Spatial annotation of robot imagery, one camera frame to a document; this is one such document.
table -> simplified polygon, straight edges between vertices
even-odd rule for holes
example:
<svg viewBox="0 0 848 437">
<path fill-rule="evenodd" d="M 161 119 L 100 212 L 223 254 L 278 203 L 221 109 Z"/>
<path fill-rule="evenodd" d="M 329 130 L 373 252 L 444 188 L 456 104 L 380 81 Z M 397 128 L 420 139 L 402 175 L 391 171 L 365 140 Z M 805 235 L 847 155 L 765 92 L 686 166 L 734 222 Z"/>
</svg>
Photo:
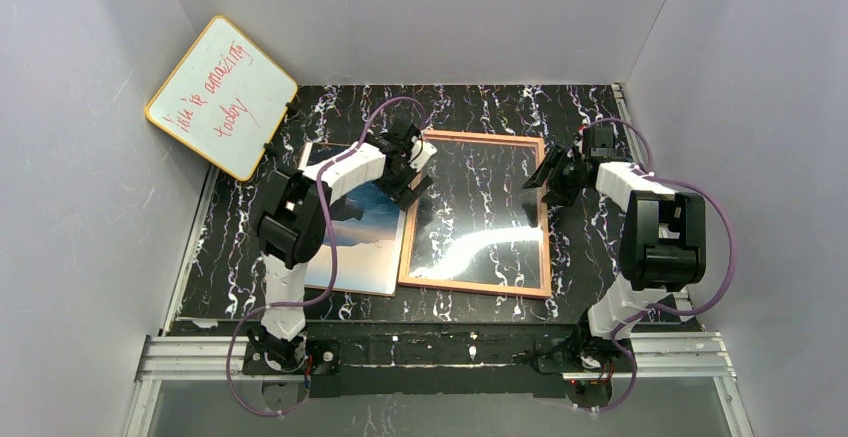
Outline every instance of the table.
<svg viewBox="0 0 848 437">
<path fill-rule="evenodd" d="M 429 115 L 422 121 L 406 105 L 388 114 L 412 118 L 421 128 L 541 136 L 547 147 L 571 147 L 581 124 L 620 117 L 608 85 L 301 87 L 295 100 L 301 113 L 284 122 L 272 141 L 279 154 L 266 155 L 247 182 L 218 173 L 211 183 L 211 202 L 185 279 L 178 320 L 234 320 L 264 305 L 264 266 L 250 222 L 269 172 L 279 164 L 296 167 L 306 141 L 352 143 L 367 115 L 399 95 L 418 99 Z M 627 150 L 624 134 L 619 136 Z M 548 219 L 553 296 L 547 300 L 398 286 L 394 297 L 334 292 L 307 308 L 307 319 L 573 324 L 614 280 L 623 214 L 594 190 L 585 190 L 573 207 L 551 207 Z M 306 298 L 318 293 L 307 289 Z M 673 305 L 673 299 L 666 303 Z M 656 312 L 646 320 L 679 322 Z"/>
</svg>

robotic arm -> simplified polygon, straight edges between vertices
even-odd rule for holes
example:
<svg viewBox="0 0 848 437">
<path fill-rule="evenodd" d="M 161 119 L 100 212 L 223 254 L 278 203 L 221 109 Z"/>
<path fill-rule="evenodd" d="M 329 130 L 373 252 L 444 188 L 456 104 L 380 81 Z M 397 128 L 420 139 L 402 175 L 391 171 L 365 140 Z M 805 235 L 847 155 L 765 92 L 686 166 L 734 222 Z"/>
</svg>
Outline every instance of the robotic arm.
<svg viewBox="0 0 848 437">
<path fill-rule="evenodd" d="M 374 182 L 401 210 L 407 210 L 430 186 L 425 176 L 409 185 L 436 153 L 409 122 L 395 122 L 379 136 L 369 134 L 354 144 L 346 158 L 334 159 L 321 176 L 324 198 L 332 205 L 356 187 Z M 275 170 L 263 189 L 264 201 L 254 228 L 266 269 L 267 302 L 302 302 L 310 259 L 324 241 L 326 222 L 318 197 L 320 169 L 327 161 L 303 170 Z M 248 337 L 284 369 L 297 368 L 304 357 L 306 319 L 302 306 L 268 308 L 258 335 Z"/>
<path fill-rule="evenodd" d="M 583 131 L 582 152 L 569 156 L 555 147 L 524 188 L 548 192 L 549 205 L 574 204 L 584 188 L 594 187 L 626 212 L 618 258 L 621 272 L 603 298 L 588 309 L 578 329 L 563 342 L 564 353 L 583 368 L 598 367 L 621 356 L 613 340 L 624 341 L 648 305 L 671 292 L 700 282 L 706 270 L 704 198 L 677 192 L 650 180 L 616 149 L 612 127 Z M 613 335 L 614 329 L 623 327 Z"/>
</svg>

tilted whiteboard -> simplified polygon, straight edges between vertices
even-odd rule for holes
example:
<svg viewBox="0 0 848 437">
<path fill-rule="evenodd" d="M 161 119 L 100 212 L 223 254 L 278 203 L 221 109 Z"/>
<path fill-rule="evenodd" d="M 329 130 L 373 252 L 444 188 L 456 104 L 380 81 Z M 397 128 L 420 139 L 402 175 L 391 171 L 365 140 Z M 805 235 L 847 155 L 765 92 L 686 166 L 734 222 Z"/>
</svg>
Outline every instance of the tilted whiteboard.
<svg viewBox="0 0 848 437">
<path fill-rule="evenodd" d="M 144 109 L 147 119 L 238 180 L 248 180 L 297 83 L 221 16 Z"/>
</svg>

yellow whiteboard frame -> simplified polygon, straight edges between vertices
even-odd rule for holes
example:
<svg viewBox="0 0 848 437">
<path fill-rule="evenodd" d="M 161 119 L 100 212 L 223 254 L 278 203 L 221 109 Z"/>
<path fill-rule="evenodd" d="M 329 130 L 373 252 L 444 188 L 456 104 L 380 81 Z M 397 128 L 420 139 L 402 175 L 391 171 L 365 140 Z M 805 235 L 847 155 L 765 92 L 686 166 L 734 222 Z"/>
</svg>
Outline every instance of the yellow whiteboard frame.
<svg viewBox="0 0 848 437">
<path fill-rule="evenodd" d="M 295 81 L 295 80 L 292 78 L 292 76 L 291 76 L 291 75 L 289 75 L 289 73 L 288 73 L 288 72 L 286 72 L 285 70 L 283 70 L 283 68 L 282 68 L 282 67 L 280 67 L 279 65 L 277 65 L 277 63 L 276 63 L 276 62 L 274 62 L 274 60 L 273 60 L 273 59 L 271 59 L 271 57 L 268 57 L 268 54 L 266 54 L 266 53 L 265 53 L 265 51 L 263 51 L 261 48 L 259 48 L 259 46 L 258 46 L 258 45 L 256 45 L 256 44 L 255 44 L 252 40 L 250 40 L 250 39 L 249 39 L 246 35 L 244 35 L 244 32 L 242 32 L 242 31 L 241 31 L 241 29 L 239 29 L 239 28 L 238 28 L 238 27 L 236 27 L 236 26 L 235 26 L 232 22 L 230 22 L 230 20 L 229 20 L 229 19 L 227 19 L 227 18 L 226 18 L 226 17 L 224 17 L 223 15 L 216 15 L 215 17 L 212 17 L 212 20 L 210 20 L 208 24 L 206 24 L 206 28 L 204 28 L 204 29 L 203 29 L 203 32 L 201 32 L 201 33 L 200 33 L 200 35 L 198 35 L 198 36 L 197 36 L 197 39 L 195 39 L 195 40 L 194 40 L 194 43 L 193 43 L 193 44 L 191 44 L 191 47 L 189 47 L 188 51 L 185 53 L 185 55 L 183 55 L 183 58 L 182 58 L 182 59 L 180 59 L 180 63 L 178 63 L 178 64 L 177 64 L 177 66 L 176 66 L 176 67 L 174 67 L 174 70 L 172 70 L 172 71 L 171 71 L 171 74 L 168 76 L 168 78 L 167 78 L 167 79 L 165 79 L 165 83 L 163 83 L 163 84 L 162 84 L 162 86 L 161 86 L 161 87 L 159 87 L 159 90 L 157 90 L 157 91 L 156 91 L 156 93 L 155 93 L 155 94 L 153 94 L 153 98 L 152 98 L 152 99 L 150 99 L 150 102 L 148 102 L 148 103 L 147 103 L 147 105 L 145 105 L 145 106 L 144 106 L 144 116 L 147 118 L 147 120 L 148 120 L 148 121 L 150 121 L 150 123 L 152 123 L 152 124 L 153 124 L 153 125 L 155 125 L 156 127 L 159 127 L 160 129 L 162 129 L 163 131 L 165 131 L 165 133 L 166 133 L 166 134 L 168 134 L 168 135 L 170 135 L 171 137 L 173 137 L 173 138 L 177 139 L 178 141 L 180 141 L 183 145 L 185 145 L 185 146 L 186 146 L 186 147 L 188 147 L 189 149 L 191 149 L 191 150 L 193 150 L 193 151 L 197 152 L 198 154 L 200 154 L 201 156 L 203 156 L 203 158 L 204 158 L 204 159 L 206 159 L 206 160 L 208 160 L 209 162 L 211 162 L 213 165 L 215 165 L 215 167 L 218 167 L 219 169 L 221 169 L 221 170 L 223 170 L 224 172 L 226 172 L 226 173 L 227 173 L 228 175 L 230 175 L 232 178 L 234 178 L 234 179 L 236 179 L 236 180 L 238 180 L 238 181 L 240 181 L 240 182 L 247 182 L 248 180 L 250 180 L 251 178 L 253 178 L 253 175 L 256 173 L 256 168 L 257 168 L 257 167 L 259 167 L 259 162 L 261 162 L 261 161 L 262 161 L 262 156 L 264 156 L 264 155 L 265 155 L 265 151 L 264 151 L 264 150 L 263 150 L 262 152 L 260 152 L 260 153 L 259 153 L 259 157 L 256 159 L 256 163 L 255 163 L 255 164 L 253 164 L 253 169 L 250 171 L 250 175 L 248 175 L 246 178 L 242 179 L 241 177 L 239 177 L 239 176 L 237 176 L 237 175 L 233 175 L 233 174 L 232 174 L 232 172 L 230 172 L 228 169 L 224 168 L 224 166 L 222 166 L 221 164 L 219 164 L 218 162 L 216 162 L 216 161 L 215 161 L 215 159 L 211 158 L 209 155 L 206 155 L 204 152 L 201 152 L 201 151 L 200 151 L 199 149 L 197 149 L 195 146 L 193 146 L 193 145 L 191 145 L 190 143 L 188 143 L 188 142 L 186 142 L 185 140 L 183 140 L 183 139 L 182 139 L 182 138 L 181 138 L 178 134 L 176 134 L 176 133 L 174 133 L 174 132 L 171 132 L 171 130 L 170 130 L 170 129 L 168 129 L 167 127 L 165 127 L 164 125 L 160 124 L 159 122 L 157 122 L 156 120 L 154 120 L 153 118 L 151 118 L 151 117 L 150 117 L 150 108 L 151 108 L 151 107 L 153 106 L 153 104 L 156 102 L 156 99 L 159 97 L 159 94 L 161 94 L 161 93 L 162 93 L 162 91 L 163 91 L 163 90 L 165 90 L 165 87 L 167 87 L 167 86 L 168 86 L 168 83 L 171 81 L 171 79 L 174 77 L 174 75 L 177 73 L 177 71 L 178 71 L 178 70 L 180 70 L 180 67 L 182 67 L 182 66 L 183 66 L 183 62 L 185 62 L 185 59 L 186 59 L 186 58 L 188 58 L 188 56 L 191 54 L 191 52 L 192 52 L 192 51 L 194 50 L 194 48 L 197 46 L 198 42 L 200 42 L 200 39 L 202 39 L 202 38 L 203 38 L 203 36 L 204 36 L 204 35 L 206 35 L 206 31 L 208 31 L 208 30 L 209 30 L 209 28 L 210 28 L 210 27 L 212 27 L 212 24 L 214 24 L 214 23 L 215 23 L 215 21 L 217 21 L 217 20 L 223 20 L 224 22 L 226 22 L 227 24 L 229 24 L 229 25 L 230 25 L 230 27 L 232 27 L 233 29 L 235 29 L 235 31 L 236 31 L 236 32 L 238 32 L 238 33 L 239 33 L 239 35 L 241 35 L 242 37 L 244 37 L 244 40 L 246 40 L 246 41 L 250 42 L 250 45 L 252 45 L 253 47 L 255 47 L 255 48 L 256 48 L 256 50 L 258 50 L 258 51 L 259 51 L 259 53 L 260 53 L 260 54 L 262 54 L 262 56 L 263 56 L 263 57 L 265 57 L 266 59 L 268 59 L 268 62 L 271 62 L 272 64 L 274 64 L 274 66 L 275 66 L 276 68 L 280 69 L 280 72 L 282 72 L 283 74 L 285 74 L 285 75 L 286 75 L 286 77 L 288 77 L 289 79 L 291 79 L 291 81 L 292 81 L 292 82 L 294 82 L 294 93 L 292 94 L 292 96 L 291 96 L 291 97 L 289 97 L 289 102 L 292 102 L 292 101 L 294 100 L 295 96 L 297 96 L 297 90 L 298 90 L 297 81 Z M 282 115 L 280 115 L 280 121 L 279 121 L 279 122 L 277 122 L 277 125 L 275 125 L 275 126 L 274 126 L 274 130 L 273 130 L 273 132 L 271 132 L 271 135 L 268 137 L 268 142 L 266 142 L 267 144 L 270 144 L 270 143 L 271 143 L 271 139 L 273 139 L 273 138 L 274 138 L 274 135 L 276 135 L 276 134 L 277 134 L 277 129 L 279 129 L 279 128 L 280 128 L 280 125 L 283 123 L 283 121 L 285 121 L 286 113 L 288 112 L 288 110 L 289 110 L 289 109 L 288 109 L 288 107 L 286 107 L 286 109 L 285 109 L 285 110 L 283 110 Z"/>
</svg>

wall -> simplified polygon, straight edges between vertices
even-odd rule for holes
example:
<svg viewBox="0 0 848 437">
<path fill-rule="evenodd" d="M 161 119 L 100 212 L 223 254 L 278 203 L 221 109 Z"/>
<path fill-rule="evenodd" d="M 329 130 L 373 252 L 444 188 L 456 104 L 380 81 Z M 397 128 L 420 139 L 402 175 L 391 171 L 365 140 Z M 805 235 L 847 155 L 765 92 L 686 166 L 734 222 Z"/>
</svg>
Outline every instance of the wall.
<svg viewBox="0 0 848 437">
<path fill-rule="evenodd" d="M 713 190 L 739 232 L 704 320 L 754 432 L 845 435 L 848 0 L 667 0 L 625 91 L 658 170 Z"/>
<path fill-rule="evenodd" d="M 177 0 L 0 0 L 0 429 L 114 436 L 203 161 L 142 108 L 196 32 Z"/>
<path fill-rule="evenodd" d="M 180 0 L 300 84 L 624 80 L 663 0 Z"/>
</svg>

